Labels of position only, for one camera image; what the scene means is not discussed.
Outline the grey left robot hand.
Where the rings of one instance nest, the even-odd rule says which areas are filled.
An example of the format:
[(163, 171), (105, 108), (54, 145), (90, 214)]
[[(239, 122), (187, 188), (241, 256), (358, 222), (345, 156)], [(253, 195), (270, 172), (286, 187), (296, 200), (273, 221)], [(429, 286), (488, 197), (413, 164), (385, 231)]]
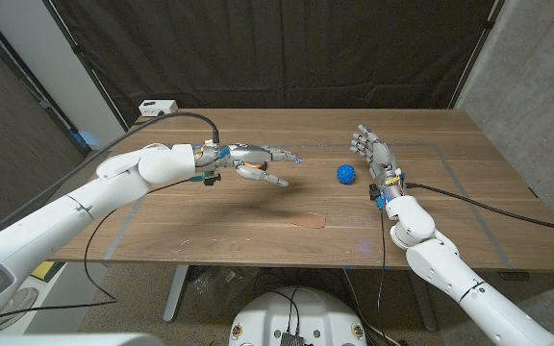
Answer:
[(265, 181), (285, 187), (289, 183), (268, 173), (267, 165), (271, 161), (291, 161), (301, 163), (303, 160), (297, 154), (271, 146), (257, 146), (235, 143), (222, 148), (226, 151), (223, 158), (217, 160), (218, 166), (233, 167), (242, 178), (253, 181)]

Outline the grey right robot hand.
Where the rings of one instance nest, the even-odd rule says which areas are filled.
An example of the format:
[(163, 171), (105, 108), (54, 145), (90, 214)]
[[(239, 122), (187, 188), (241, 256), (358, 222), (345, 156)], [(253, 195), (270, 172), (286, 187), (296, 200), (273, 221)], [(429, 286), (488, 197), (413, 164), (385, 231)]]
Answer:
[(377, 185), (397, 185), (401, 170), (396, 155), (367, 125), (360, 124), (358, 130), (358, 133), (353, 134), (350, 150), (365, 158), (370, 175)]

